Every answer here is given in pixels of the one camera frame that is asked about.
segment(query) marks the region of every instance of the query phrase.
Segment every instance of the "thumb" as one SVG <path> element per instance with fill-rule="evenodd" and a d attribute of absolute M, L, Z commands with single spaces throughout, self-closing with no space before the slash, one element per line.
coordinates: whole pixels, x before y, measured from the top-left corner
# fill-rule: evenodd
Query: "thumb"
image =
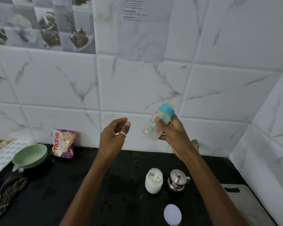
<path fill-rule="evenodd" d="M 126 122 L 126 123 L 124 124 L 124 126 L 122 127 L 121 132 L 124 132 L 124 133 L 127 135 L 128 132 L 129 132 L 130 126 L 131 126 L 131 123 L 130 123 L 130 122 Z M 123 133 L 119 133 L 119 134 L 117 135 L 117 138 L 122 139 L 122 140 L 124 140 L 125 137 L 126 137 L 126 136 L 125 136 Z"/>
<path fill-rule="evenodd" d="M 170 132 L 170 127 L 165 122 L 163 122 L 160 117 L 155 117 L 154 121 L 158 128 L 164 133 L 168 134 L 168 132 Z"/>

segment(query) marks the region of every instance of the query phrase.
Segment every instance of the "blue bottle cap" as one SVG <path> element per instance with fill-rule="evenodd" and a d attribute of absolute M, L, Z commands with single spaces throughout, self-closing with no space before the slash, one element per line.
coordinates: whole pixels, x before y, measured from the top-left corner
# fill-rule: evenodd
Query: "blue bottle cap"
<path fill-rule="evenodd" d="M 173 114 L 175 113 L 174 109 L 172 107 L 168 106 L 167 104 L 162 104 L 159 107 L 159 109 L 170 117 L 172 117 Z"/>

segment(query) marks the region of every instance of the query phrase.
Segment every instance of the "green bowl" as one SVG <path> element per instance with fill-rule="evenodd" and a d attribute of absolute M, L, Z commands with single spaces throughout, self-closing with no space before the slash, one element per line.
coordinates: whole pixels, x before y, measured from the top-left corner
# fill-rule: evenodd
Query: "green bowl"
<path fill-rule="evenodd" d="M 47 147 L 35 144 L 23 148 L 13 158 L 13 164 L 18 168 L 28 169 L 41 164 L 47 156 Z"/>

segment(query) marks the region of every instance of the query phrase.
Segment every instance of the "white tiled wall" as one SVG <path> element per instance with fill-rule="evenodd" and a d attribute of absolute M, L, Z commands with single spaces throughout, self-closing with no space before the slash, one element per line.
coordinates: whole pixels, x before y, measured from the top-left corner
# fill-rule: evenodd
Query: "white tiled wall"
<path fill-rule="evenodd" d="M 230 154 L 279 225 L 283 225 L 283 76 Z"/>
<path fill-rule="evenodd" d="M 61 128 L 98 147 L 101 130 L 128 117 L 124 149 L 172 152 L 141 127 L 176 97 L 200 152 L 230 155 L 283 70 L 283 0 L 174 0 L 159 64 L 119 60 L 116 0 L 92 2 L 96 55 L 0 46 L 0 139 L 52 143 Z"/>

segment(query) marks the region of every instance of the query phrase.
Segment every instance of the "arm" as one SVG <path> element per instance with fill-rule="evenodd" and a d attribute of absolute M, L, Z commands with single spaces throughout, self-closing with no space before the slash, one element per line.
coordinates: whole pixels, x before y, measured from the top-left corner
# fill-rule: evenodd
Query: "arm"
<path fill-rule="evenodd" d="M 125 141 L 124 134 L 116 135 L 116 133 L 122 131 L 127 134 L 129 132 L 130 122 L 126 121 L 127 118 L 120 118 L 112 121 L 104 128 L 101 133 L 97 156 L 60 226 L 84 226 L 88 224 L 106 170 L 121 151 Z"/>
<path fill-rule="evenodd" d="M 165 135 L 174 153 L 182 160 L 193 178 L 214 226 L 247 226 L 245 219 L 235 207 L 225 190 L 218 182 L 210 168 L 192 145 L 189 137 L 177 116 L 166 125 L 160 118 L 155 123 Z"/>

